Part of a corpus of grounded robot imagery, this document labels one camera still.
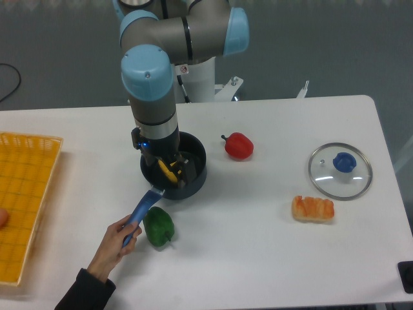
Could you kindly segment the person's bare hand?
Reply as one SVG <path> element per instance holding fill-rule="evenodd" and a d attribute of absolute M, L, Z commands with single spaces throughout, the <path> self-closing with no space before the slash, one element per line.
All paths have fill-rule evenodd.
<path fill-rule="evenodd" d="M 125 255 L 131 253 L 142 233 L 137 222 L 127 224 L 130 214 L 108 226 L 86 271 L 99 281 L 105 283 L 110 272 Z"/>

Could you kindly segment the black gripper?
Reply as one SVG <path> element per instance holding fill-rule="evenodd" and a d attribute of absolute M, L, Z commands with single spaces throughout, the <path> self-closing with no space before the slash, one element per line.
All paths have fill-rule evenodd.
<path fill-rule="evenodd" d="M 179 150 L 179 128 L 165 138 L 150 139 L 142 135 L 139 128 L 131 131 L 132 144 L 136 150 L 141 151 L 141 169 L 145 170 L 157 163 L 158 159 L 173 162 Z M 177 166 L 181 171 L 178 175 L 177 186 L 183 189 L 191 184 L 197 177 L 196 165 L 193 155 L 179 154 L 177 156 Z"/>

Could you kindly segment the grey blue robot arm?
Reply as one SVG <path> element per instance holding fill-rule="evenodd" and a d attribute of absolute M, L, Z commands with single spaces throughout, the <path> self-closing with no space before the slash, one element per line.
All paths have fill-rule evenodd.
<path fill-rule="evenodd" d="M 198 177 L 195 161 L 179 151 L 174 101 L 176 65 L 243 52 L 249 24 L 228 1 L 114 1 L 120 16 L 121 79 L 136 123 L 132 139 L 149 167 L 171 186 L 185 188 Z"/>

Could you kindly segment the black sleeved forearm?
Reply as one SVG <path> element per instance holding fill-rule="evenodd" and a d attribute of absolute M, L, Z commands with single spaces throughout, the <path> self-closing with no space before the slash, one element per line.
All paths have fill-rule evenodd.
<path fill-rule="evenodd" d="M 82 268 L 55 309 L 104 309 L 115 290 L 113 281 L 102 282 Z"/>

